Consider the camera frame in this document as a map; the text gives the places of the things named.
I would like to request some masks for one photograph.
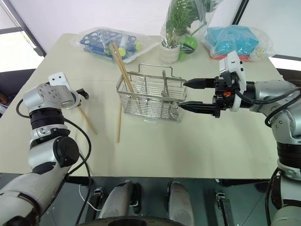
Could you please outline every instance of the stainless steel basket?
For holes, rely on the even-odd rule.
[[[170,70],[171,77],[142,73],[145,67],[156,67]],[[139,64],[138,72],[127,72],[134,93],[129,91],[123,77],[120,78],[116,89],[122,102],[124,113],[135,114],[152,119],[179,121],[181,108],[177,102],[186,98],[186,81],[173,76],[170,66]]]

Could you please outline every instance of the plastic bag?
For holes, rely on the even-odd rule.
[[[216,7],[222,0],[171,0],[161,29],[162,46],[179,48],[184,59],[198,47]]]
[[[71,44],[88,53],[95,53],[113,60],[109,44],[116,42],[124,63],[133,61],[136,57],[150,51],[159,44],[153,38],[107,27],[92,28],[78,34]]]
[[[204,44],[213,59],[223,59],[234,50],[246,61],[258,61],[275,54],[273,43],[265,32],[238,25],[208,27]]]

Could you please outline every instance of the table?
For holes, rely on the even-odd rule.
[[[79,50],[70,44],[74,34],[64,34],[49,51],[31,78],[0,119],[0,172],[26,173],[31,126],[19,117],[16,104],[29,89],[63,71],[73,89],[84,88],[90,99],[82,109],[98,130],[95,135],[79,109],[63,110],[64,116],[81,126],[92,141],[88,160],[92,176],[133,176],[172,178],[269,178],[276,167],[277,148],[264,115],[240,109],[211,115],[184,112],[182,122],[145,122],[122,114],[120,143],[116,143],[120,78],[117,65]],[[139,63],[161,65],[158,47],[126,65],[137,71]],[[219,62],[212,60],[201,45],[184,61],[172,64],[175,76],[184,79],[212,78],[219,74]],[[271,62],[244,63],[247,81],[281,80]],[[214,89],[188,89],[186,100],[211,103]],[[21,112],[26,108],[21,105]],[[80,151],[87,153],[83,135],[71,125],[71,137]],[[76,176],[87,175],[81,167]]]

